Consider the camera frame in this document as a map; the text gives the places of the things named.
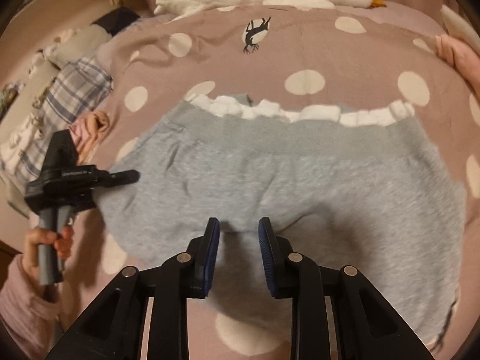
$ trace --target gray ribbed waistband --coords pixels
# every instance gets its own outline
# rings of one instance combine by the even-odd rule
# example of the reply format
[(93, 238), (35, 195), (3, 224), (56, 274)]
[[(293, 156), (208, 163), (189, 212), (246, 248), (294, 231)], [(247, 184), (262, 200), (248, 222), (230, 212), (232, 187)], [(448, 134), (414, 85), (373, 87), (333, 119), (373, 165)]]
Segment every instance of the gray ribbed waistband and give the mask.
[(218, 117), (181, 101), (166, 115), (166, 119), (205, 143), (230, 149), (241, 146), (272, 154), (326, 155), (349, 159), (403, 157), (411, 155), (422, 145), (431, 145), (420, 122), (414, 117), (387, 127), (344, 127), (324, 120), (285, 123), (265, 116), (253, 120), (231, 115)]

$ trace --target pink polka dot bedsheet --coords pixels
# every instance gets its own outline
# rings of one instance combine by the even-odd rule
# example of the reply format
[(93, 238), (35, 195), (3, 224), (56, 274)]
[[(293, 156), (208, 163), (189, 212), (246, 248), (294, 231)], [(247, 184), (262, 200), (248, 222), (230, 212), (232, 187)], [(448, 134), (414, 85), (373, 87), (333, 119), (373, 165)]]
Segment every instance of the pink polka dot bedsheet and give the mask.
[[(102, 105), (111, 130), (93, 162), (109, 168), (179, 100), (195, 94), (248, 93), (255, 103), (268, 99), (291, 111), (312, 104), (373, 110), (407, 102), (452, 180), (467, 191), (458, 298), (443, 345), (433, 352), (436, 359), (452, 358), (480, 315), (480, 108), (464, 79), (436, 56), (433, 36), (442, 28), (395, 3), (375, 10), (229, 7), (170, 19), (141, 20), (99, 50), (114, 90)], [(73, 256), (61, 285), (65, 328), (123, 266), (147, 268), (104, 227), (96, 210), (75, 223)], [(288, 342), (201, 301), (189, 302), (188, 312), (194, 360), (290, 356)], [(425, 344), (434, 347), (437, 340)]]

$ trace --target gray handle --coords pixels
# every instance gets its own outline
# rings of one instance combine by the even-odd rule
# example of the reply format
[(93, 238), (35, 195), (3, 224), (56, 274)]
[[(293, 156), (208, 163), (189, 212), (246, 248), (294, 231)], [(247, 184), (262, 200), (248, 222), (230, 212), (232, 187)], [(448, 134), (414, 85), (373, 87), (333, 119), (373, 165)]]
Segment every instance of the gray handle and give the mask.
[[(70, 206), (42, 210), (38, 226), (58, 233), (68, 224), (72, 211)], [(63, 261), (58, 258), (53, 245), (38, 245), (38, 267), (40, 285), (49, 286), (63, 281)]]

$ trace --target person's arm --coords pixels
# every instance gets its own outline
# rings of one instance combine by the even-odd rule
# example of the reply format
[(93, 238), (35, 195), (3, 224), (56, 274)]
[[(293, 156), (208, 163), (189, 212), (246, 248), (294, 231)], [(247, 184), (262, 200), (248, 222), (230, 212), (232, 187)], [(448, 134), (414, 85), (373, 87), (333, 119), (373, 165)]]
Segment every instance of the person's arm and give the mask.
[(25, 238), (25, 254), (16, 256), (9, 266), (7, 281), (0, 292), (0, 319), (28, 359), (46, 356), (60, 308), (56, 288), (38, 283), (38, 244), (53, 244), (58, 256), (67, 259), (72, 236), (71, 227), (63, 229), (60, 239), (51, 231), (30, 230)]

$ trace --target finger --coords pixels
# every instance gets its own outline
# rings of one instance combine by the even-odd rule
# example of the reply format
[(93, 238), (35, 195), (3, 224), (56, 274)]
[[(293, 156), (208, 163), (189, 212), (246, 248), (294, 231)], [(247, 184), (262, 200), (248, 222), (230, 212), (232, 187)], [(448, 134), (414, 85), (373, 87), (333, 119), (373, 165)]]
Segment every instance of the finger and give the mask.
[(27, 231), (25, 236), (25, 252), (23, 254), (24, 262), (27, 266), (38, 266), (38, 245), (50, 245), (57, 239), (57, 234), (53, 231), (35, 228)]
[(53, 246), (57, 251), (68, 251), (71, 249), (71, 245), (73, 244), (73, 240), (71, 238), (69, 239), (57, 239)]
[(70, 250), (59, 251), (57, 255), (58, 255), (58, 258), (60, 258), (61, 260), (66, 260), (71, 256), (71, 251)]
[(71, 239), (75, 235), (74, 229), (71, 226), (65, 226), (61, 231), (61, 236), (64, 239)]

